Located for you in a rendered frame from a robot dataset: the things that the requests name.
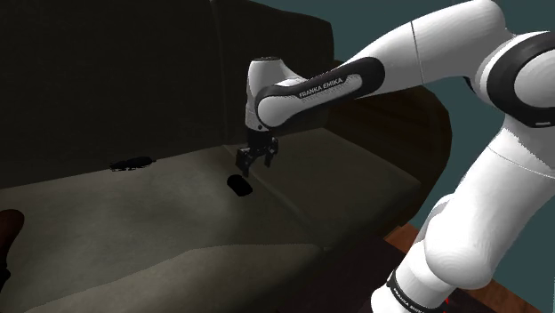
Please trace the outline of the dark sofa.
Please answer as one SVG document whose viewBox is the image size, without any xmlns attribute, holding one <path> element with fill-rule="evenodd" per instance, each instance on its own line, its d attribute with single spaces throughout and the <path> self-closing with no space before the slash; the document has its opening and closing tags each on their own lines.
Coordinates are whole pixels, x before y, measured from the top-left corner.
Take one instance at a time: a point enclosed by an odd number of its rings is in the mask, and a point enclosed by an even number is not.
<svg viewBox="0 0 555 313">
<path fill-rule="evenodd" d="M 24 223 L 0 313 L 274 313 L 321 259 L 412 217 L 446 166 L 429 90 L 317 109 L 253 192 L 250 61 L 336 63 L 331 25 L 252 0 L 0 0 L 0 210 Z M 109 166 L 157 161 L 132 171 Z"/>
</svg>

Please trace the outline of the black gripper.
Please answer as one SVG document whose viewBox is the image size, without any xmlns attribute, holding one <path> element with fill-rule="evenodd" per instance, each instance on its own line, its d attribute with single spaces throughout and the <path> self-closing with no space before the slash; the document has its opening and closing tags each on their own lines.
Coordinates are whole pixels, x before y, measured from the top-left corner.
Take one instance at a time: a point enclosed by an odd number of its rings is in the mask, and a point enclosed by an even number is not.
<svg viewBox="0 0 555 313">
<path fill-rule="evenodd" d="M 259 132 L 248 128 L 247 148 L 239 148 L 237 150 L 236 167 L 247 178 L 254 159 L 264 156 L 264 165 L 270 168 L 272 160 L 277 153 L 278 139 L 271 132 Z"/>
</svg>

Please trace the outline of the black phone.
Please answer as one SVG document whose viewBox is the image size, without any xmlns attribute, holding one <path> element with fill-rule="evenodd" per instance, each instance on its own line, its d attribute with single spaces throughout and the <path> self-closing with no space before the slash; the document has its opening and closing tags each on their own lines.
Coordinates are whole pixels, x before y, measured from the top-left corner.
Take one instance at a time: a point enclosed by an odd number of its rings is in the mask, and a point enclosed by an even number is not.
<svg viewBox="0 0 555 313">
<path fill-rule="evenodd" d="M 253 192 L 251 185 L 240 174 L 230 175 L 227 179 L 227 185 L 236 193 L 238 197 L 245 197 Z"/>
</svg>

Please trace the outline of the black flat object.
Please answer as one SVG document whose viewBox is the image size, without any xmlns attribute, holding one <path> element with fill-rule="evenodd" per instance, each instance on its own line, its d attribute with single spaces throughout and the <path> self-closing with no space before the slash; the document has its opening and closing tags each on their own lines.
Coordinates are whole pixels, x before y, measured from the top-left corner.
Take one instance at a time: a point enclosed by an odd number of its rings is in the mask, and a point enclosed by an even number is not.
<svg viewBox="0 0 555 313">
<path fill-rule="evenodd" d="M 155 163 L 157 160 L 149 156 L 137 156 L 130 159 L 117 161 L 109 166 L 112 172 L 132 171 L 148 167 Z"/>
</svg>

